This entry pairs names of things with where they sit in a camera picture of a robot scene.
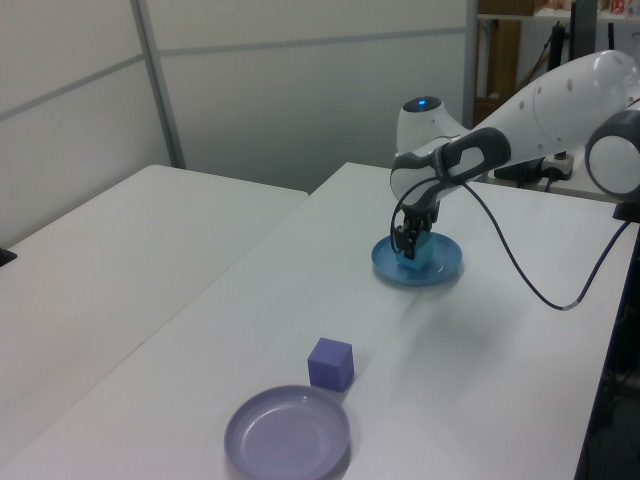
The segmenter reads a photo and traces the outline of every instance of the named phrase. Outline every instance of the purple plate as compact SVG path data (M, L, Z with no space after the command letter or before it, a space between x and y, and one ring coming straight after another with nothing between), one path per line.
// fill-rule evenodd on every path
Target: purple plate
M259 393L233 414L224 449L252 480L318 480L349 446L349 419L327 393L304 385Z

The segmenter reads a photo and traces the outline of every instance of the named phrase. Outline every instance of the power strip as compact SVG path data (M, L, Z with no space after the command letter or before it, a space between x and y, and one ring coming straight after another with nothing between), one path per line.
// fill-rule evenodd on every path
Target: power strip
M543 177L553 176L554 181L569 180L573 173L573 155L566 152L548 155L542 161L540 172Z

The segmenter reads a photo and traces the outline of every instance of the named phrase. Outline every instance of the cube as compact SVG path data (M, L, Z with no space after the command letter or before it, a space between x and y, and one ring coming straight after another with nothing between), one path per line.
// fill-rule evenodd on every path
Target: cube
M321 338L307 364L309 382L315 387L344 392L353 379L353 352L348 343Z
M413 260L409 260L404 256L404 252L396 254L396 260L401 265L405 265L412 270L420 271L433 258L435 249L435 237L431 232L420 232L418 241L416 242L416 254Z

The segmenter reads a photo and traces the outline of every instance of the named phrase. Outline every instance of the blue plate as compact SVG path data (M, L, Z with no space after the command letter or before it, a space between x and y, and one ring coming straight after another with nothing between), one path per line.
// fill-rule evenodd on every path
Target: blue plate
M304 385L272 388L231 417L224 448L251 480L318 480L349 446L349 419L329 394Z
M421 270L402 265L391 249L389 237L376 243L371 251L373 268L378 275L395 283L411 286L436 285L454 278L462 264L462 250L449 237L431 232L433 256Z

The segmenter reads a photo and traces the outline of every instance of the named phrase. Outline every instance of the white wall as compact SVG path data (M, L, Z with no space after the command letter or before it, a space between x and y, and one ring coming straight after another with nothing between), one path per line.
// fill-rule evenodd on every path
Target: white wall
M149 0L187 168L313 191L390 166L397 114L462 120L467 0Z
M4 247L169 164L129 0L0 2L0 85Z

